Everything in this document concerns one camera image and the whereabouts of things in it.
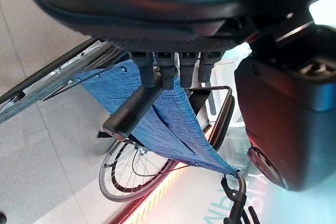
black cover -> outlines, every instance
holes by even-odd
[[[320,26],[277,52],[283,64],[253,54],[235,72],[249,156],[288,190],[307,189],[336,171],[335,41],[336,30]],[[303,71],[317,63],[324,72]]]
[[[141,51],[173,50],[179,41],[180,52],[219,51],[225,39],[203,41],[212,36],[227,18],[285,14],[305,9],[313,0],[35,0],[45,11],[67,26],[84,34],[121,41],[120,47]],[[128,43],[142,40],[128,48]],[[165,41],[155,46],[151,40]],[[184,46],[197,41],[199,48]]]

cable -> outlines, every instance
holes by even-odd
[[[161,174],[165,174],[165,173],[170,173],[170,172],[173,172],[175,170],[179,170],[179,169],[186,168],[186,167],[190,166],[190,165],[185,165],[185,166],[182,166],[182,167],[179,167],[179,168],[176,168],[176,169],[166,170],[165,172],[159,171],[157,174],[154,174],[154,175],[140,175],[140,174],[136,173],[136,171],[134,170],[134,160],[135,160],[136,154],[138,153],[138,150],[139,149],[137,149],[137,151],[136,151],[136,153],[133,157],[133,160],[132,160],[132,170],[136,175],[138,175],[140,177],[153,177],[153,176],[157,176],[157,175],[161,175]]]

black plastic housing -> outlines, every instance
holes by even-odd
[[[252,54],[235,72],[250,158],[287,190],[307,189],[336,171],[335,41],[334,29],[316,27],[279,49],[277,63],[271,54]],[[311,64],[325,72],[307,71]]]

black clip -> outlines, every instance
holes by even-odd
[[[245,224],[250,224],[247,214],[244,210],[246,203],[246,182],[240,172],[237,172],[237,179],[239,182],[239,190],[229,188],[226,176],[221,181],[226,196],[233,201],[233,206],[230,211],[229,218],[224,219],[224,224],[240,224],[240,219],[243,218]],[[248,207],[254,224],[260,224],[257,214],[253,207]]]

screw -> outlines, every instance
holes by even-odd
[[[293,16],[294,16],[294,13],[289,13],[289,14],[287,14],[286,18],[291,18]]]

